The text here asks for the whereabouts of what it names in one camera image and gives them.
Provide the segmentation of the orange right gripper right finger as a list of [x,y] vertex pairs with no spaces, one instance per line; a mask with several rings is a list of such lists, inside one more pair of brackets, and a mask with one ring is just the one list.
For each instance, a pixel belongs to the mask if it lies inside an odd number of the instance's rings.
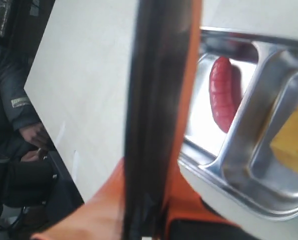
[[196,193],[180,172],[166,181],[162,223],[155,240],[253,240]]

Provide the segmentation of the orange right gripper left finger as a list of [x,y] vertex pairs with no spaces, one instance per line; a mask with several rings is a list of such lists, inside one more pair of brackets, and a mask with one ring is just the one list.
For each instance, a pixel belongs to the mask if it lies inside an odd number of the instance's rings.
[[84,205],[32,240],[120,240],[125,210],[124,160]]

